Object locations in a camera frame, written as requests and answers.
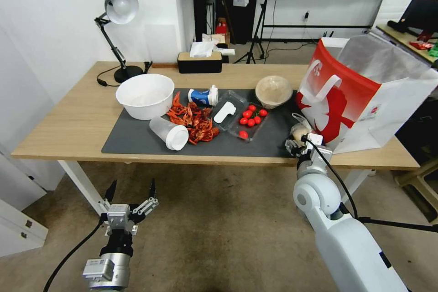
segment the table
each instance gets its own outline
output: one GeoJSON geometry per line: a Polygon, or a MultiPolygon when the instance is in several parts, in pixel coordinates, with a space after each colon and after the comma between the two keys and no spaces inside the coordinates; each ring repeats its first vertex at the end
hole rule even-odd
{"type": "Polygon", "coordinates": [[[421,57],[423,60],[429,64],[433,64],[438,58],[429,56],[427,50],[419,50],[409,44],[409,42],[417,41],[417,38],[409,33],[401,33],[389,27],[386,24],[379,24],[376,26],[378,30],[382,31],[384,34],[390,36],[392,39],[403,45],[404,47],[411,50],[413,53],[421,57]]]}
{"type": "MultiPolygon", "coordinates": [[[[102,197],[77,161],[289,167],[297,163],[296,159],[289,157],[102,153],[102,146],[116,123],[122,106],[115,99],[116,89],[100,86],[96,82],[96,76],[116,65],[117,62],[97,62],[12,153],[16,158],[57,160],[97,213],[106,212],[102,197]]],[[[297,89],[306,70],[307,65],[223,64],[221,73],[180,74],[177,68],[151,68],[150,72],[170,77],[177,88],[208,89],[215,84],[220,89],[253,89],[262,77],[280,75],[297,89]]],[[[105,73],[101,78],[114,82],[112,74],[113,72],[105,73]]],[[[418,168],[417,162],[395,137],[383,148],[336,154],[332,157],[331,164],[352,169],[345,180],[351,193],[363,182],[371,169],[418,168]]]]}

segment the gray mat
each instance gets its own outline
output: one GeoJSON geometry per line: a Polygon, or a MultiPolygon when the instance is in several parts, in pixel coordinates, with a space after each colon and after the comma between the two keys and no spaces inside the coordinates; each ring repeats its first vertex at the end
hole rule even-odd
{"type": "MultiPolygon", "coordinates": [[[[175,89],[175,92],[181,91],[183,105],[188,102],[188,90],[175,89]]],[[[258,103],[254,90],[234,89],[234,92],[250,102],[258,103]]],[[[284,142],[294,122],[294,112],[298,110],[292,100],[269,110],[266,122],[252,142],[246,143],[224,131],[210,142],[199,142],[197,145],[187,143],[182,150],[176,152],[167,149],[165,143],[149,129],[149,121],[136,120],[123,110],[102,148],[102,153],[290,157],[284,142]]]]}

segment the paper bag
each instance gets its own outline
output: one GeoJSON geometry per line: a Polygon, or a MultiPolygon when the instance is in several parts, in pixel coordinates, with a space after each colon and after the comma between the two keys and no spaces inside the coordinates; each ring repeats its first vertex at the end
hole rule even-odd
{"type": "Polygon", "coordinates": [[[373,35],[334,59],[322,38],[296,103],[335,153],[383,147],[438,85],[438,73],[373,35]]]}

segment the beige bowl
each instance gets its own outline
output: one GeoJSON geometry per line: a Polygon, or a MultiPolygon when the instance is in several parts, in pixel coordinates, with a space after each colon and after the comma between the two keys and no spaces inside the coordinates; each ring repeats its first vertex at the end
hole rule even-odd
{"type": "Polygon", "coordinates": [[[292,97],[292,86],[285,78],[271,75],[257,83],[255,96],[263,107],[273,109],[292,97]]]}

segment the concrete floor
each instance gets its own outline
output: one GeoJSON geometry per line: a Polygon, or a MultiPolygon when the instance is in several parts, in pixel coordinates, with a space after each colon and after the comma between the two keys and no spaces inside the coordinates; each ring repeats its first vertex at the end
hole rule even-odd
{"type": "MultiPolygon", "coordinates": [[[[266,49],[269,51],[266,64],[309,64],[316,47],[315,44],[308,44],[306,42],[271,42],[269,47],[267,42],[263,42],[262,45],[265,52],[266,49]]],[[[235,62],[245,55],[249,51],[250,43],[245,45],[232,45],[232,48],[235,49],[236,55],[229,57],[230,63],[235,62]]],[[[260,59],[261,51],[258,44],[255,44],[253,53],[256,64],[263,64],[264,59],[260,59]]]]}
{"type": "MultiPolygon", "coordinates": [[[[268,60],[308,63],[313,49],[306,47],[272,51],[268,60]]],[[[310,225],[293,204],[294,168],[81,164],[101,194],[118,179],[115,203],[143,201],[156,179],[160,205],[134,237],[129,292],[337,290],[310,225]]],[[[390,172],[369,177],[354,198],[360,215],[427,224],[390,172]]],[[[46,244],[0,258],[1,291],[41,292],[59,261],[98,220],[68,177],[24,212],[49,228],[46,244]]],[[[368,228],[412,291],[438,291],[436,234],[368,228]]],[[[64,265],[50,291],[86,291],[83,266],[106,241],[100,228],[64,265]]]]}

